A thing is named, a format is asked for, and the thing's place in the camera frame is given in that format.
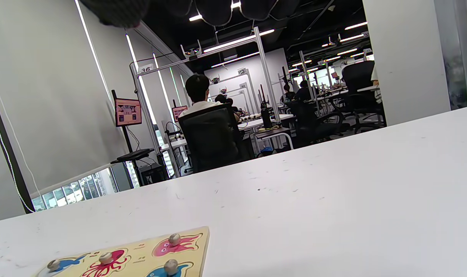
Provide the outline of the person's right hand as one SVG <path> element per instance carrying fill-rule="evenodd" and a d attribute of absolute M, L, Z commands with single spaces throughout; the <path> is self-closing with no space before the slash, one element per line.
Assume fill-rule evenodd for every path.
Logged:
<path fill-rule="evenodd" d="M 195 9 L 207 24 L 227 25 L 232 17 L 233 5 L 239 5 L 244 18 L 264 21 L 272 16 L 283 20 L 291 16 L 298 0 L 82 0 L 100 23 L 118 28 L 134 28 L 153 9 L 165 8 L 175 17 L 186 17 Z"/>

